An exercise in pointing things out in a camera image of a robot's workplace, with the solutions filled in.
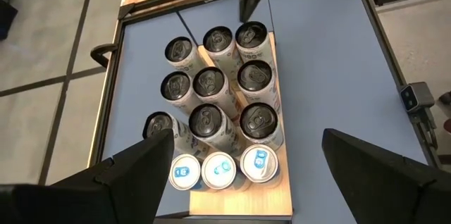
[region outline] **wooden board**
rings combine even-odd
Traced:
[[[271,46],[275,64],[276,49],[274,33],[270,32]],[[209,66],[214,66],[203,46],[199,53]],[[245,106],[247,102],[241,92],[238,99]],[[283,128],[283,116],[280,113]],[[267,188],[265,185],[252,184],[244,192],[234,192],[230,189],[220,192],[190,192],[190,215],[256,215],[256,216],[291,216],[292,203],[288,161],[285,144],[279,148],[277,155],[280,162],[282,180],[277,187]]]

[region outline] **tilted can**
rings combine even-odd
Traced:
[[[206,66],[200,57],[196,45],[187,37],[172,39],[164,49],[168,62],[179,71],[194,77],[197,72]]]
[[[197,139],[233,157],[240,156],[246,149],[246,140],[239,137],[229,117],[213,104],[202,104],[195,108],[189,126]]]
[[[237,48],[242,60],[259,59],[267,62],[276,71],[269,33],[263,23],[251,21],[241,25],[235,33]]]
[[[246,139],[277,151],[284,142],[277,113],[268,104],[248,105],[240,116],[240,127]]]
[[[202,178],[212,189],[231,188],[243,192],[251,185],[250,180],[238,169],[231,156],[215,152],[207,156],[202,164]]]
[[[187,116],[202,103],[194,93],[190,77],[184,72],[170,73],[163,79],[160,90],[167,102],[179,108]]]
[[[201,101],[215,104],[238,125],[242,107],[227,76],[219,68],[208,67],[200,70],[194,77],[192,86]]]
[[[166,112],[154,112],[144,124],[142,137],[147,139],[154,133],[164,129],[172,129],[174,134],[174,148],[181,154],[192,154],[200,159],[205,159],[210,150],[208,144],[196,139],[185,123],[177,120]]]
[[[276,75],[265,61],[246,62],[238,71],[238,86],[249,104],[262,102],[280,113]]]
[[[169,182],[178,190],[205,192],[209,187],[201,177],[199,161],[192,155],[181,154],[171,164]]]
[[[242,60],[236,49],[232,31],[223,26],[214,27],[204,35],[203,44],[215,66],[227,75],[232,84],[235,84]]]
[[[275,187],[282,180],[277,154],[268,146],[255,144],[248,147],[241,155],[240,166],[246,177],[255,183]]]

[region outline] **upright can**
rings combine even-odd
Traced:
[[[241,155],[240,166],[251,182],[275,187],[282,180],[277,155],[268,146],[255,144],[248,147]]]
[[[246,62],[238,71],[238,86],[249,104],[262,102],[280,113],[276,76],[267,62]]]
[[[179,108],[187,116],[202,103],[194,93],[190,77],[184,72],[170,73],[163,79],[160,90],[168,103]]]
[[[219,68],[208,67],[200,70],[194,77],[192,86],[201,101],[215,104],[238,125],[242,107],[227,76]]]
[[[235,47],[232,31],[223,26],[214,27],[204,35],[203,44],[215,66],[235,84],[242,60]]]
[[[169,182],[178,190],[209,190],[201,177],[199,161],[189,154],[181,154],[172,161]]]
[[[212,189],[231,188],[236,192],[243,192],[251,185],[233,158],[223,152],[207,156],[202,164],[202,178]]]
[[[205,159],[210,146],[194,137],[188,127],[166,112],[154,112],[147,119],[142,131],[144,139],[164,129],[172,129],[174,133],[174,148],[181,154],[192,154]]]
[[[239,137],[229,117],[213,104],[195,108],[189,126],[197,139],[233,157],[240,156],[246,149],[246,140]]]
[[[235,33],[237,48],[242,60],[258,59],[267,62],[276,71],[269,33],[263,23],[252,21],[241,25]]]
[[[172,39],[164,49],[164,55],[176,70],[182,71],[190,77],[194,77],[197,72],[206,66],[197,51],[197,47],[187,37]]]
[[[277,113],[268,104],[248,105],[240,116],[240,127],[246,139],[277,151],[284,142]]]

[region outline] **can top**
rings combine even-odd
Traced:
[[[218,26],[210,29],[203,39],[204,47],[210,52],[225,50],[232,42],[232,31],[228,27]]]
[[[273,71],[265,61],[251,60],[238,70],[238,84],[249,91],[259,91],[268,86]]]
[[[172,129],[172,118],[166,112],[153,112],[146,119],[144,129],[142,131],[142,137],[144,139],[151,137],[154,133],[160,132],[164,129]]]
[[[169,182],[176,189],[188,190],[197,184],[200,173],[200,163],[196,157],[191,154],[181,154],[172,161]]]
[[[221,110],[218,107],[201,104],[191,112],[188,123],[194,136],[206,138],[215,135],[221,129],[222,122]]]
[[[276,131],[277,124],[277,113],[268,104],[250,104],[240,116],[240,127],[243,133],[253,139],[268,137]]]
[[[193,80],[193,88],[196,94],[201,97],[210,97],[220,92],[225,81],[224,73],[219,68],[211,66],[196,74]]]
[[[232,184],[237,166],[230,155],[224,152],[212,153],[202,164],[202,178],[212,189],[225,189]]]
[[[235,33],[237,44],[243,48],[254,48],[266,39],[268,30],[263,23],[251,21],[241,25]]]
[[[164,56],[171,62],[180,62],[190,55],[191,50],[190,39],[187,37],[176,37],[164,49]]]
[[[179,100],[188,93],[190,85],[190,78],[186,73],[179,71],[170,73],[161,83],[161,95],[170,101]]]
[[[252,182],[268,182],[277,173],[279,162],[270,147],[255,144],[241,155],[241,171]]]

